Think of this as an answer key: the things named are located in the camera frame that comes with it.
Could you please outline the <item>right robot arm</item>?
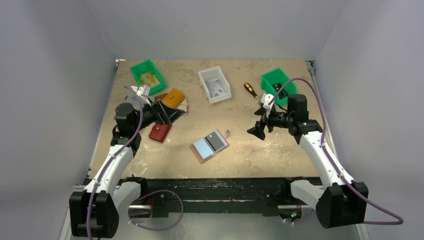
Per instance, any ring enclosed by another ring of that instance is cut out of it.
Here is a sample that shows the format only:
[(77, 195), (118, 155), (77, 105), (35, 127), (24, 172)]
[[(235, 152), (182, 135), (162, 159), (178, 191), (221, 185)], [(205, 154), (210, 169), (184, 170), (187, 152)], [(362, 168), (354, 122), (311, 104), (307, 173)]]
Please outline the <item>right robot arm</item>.
[(363, 223), (367, 203), (355, 192), (367, 197), (368, 187), (355, 181), (335, 155), (325, 149), (328, 144), (321, 139), (324, 131), (317, 120), (309, 118), (306, 96), (289, 95), (286, 112), (276, 111), (272, 99), (273, 95), (267, 93), (258, 98), (260, 108), (255, 115), (260, 120), (247, 132), (264, 140), (265, 128), (269, 132), (275, 127), (288, 129), (311, 159), (322, 183), (318, 187), (307, 180), (294, 180), (281, 189), (282, 200), (288, 204), (298, 199), (303, 201), (315, 210), (318, 221), (326, 229)]

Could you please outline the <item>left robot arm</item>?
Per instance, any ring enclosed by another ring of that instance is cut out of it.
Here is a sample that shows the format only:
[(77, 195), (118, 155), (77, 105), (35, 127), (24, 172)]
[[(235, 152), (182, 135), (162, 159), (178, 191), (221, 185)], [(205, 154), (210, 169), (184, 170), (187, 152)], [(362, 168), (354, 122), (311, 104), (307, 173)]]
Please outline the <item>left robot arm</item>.
[(140, 147), (140, 130), (152, 123), (172, 124), (185, 111), (168, 107), (161, 100), (148, 104), (139, 101), (138, 105), (136, 109), (124, 102), (115, 108), (116, 125), (105, 161), (89, 184), (69, 198), (70, 229), (74, 237), (113, 238), (119, 227), (120, 209), (132, 202), (142, 205), (150, 196), (160, 193), (149, 192), (142, 177), (122, 180), (121, 176)]

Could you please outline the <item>black credit card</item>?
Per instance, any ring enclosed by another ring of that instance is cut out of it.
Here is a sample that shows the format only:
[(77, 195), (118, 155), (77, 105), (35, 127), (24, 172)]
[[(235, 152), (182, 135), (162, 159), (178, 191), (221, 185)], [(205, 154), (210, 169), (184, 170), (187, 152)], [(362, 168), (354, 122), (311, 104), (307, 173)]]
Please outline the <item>black credit card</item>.
[(228, 145), (218, 131), (213, 131), (204, 138), (214, 152), (219, 152)]

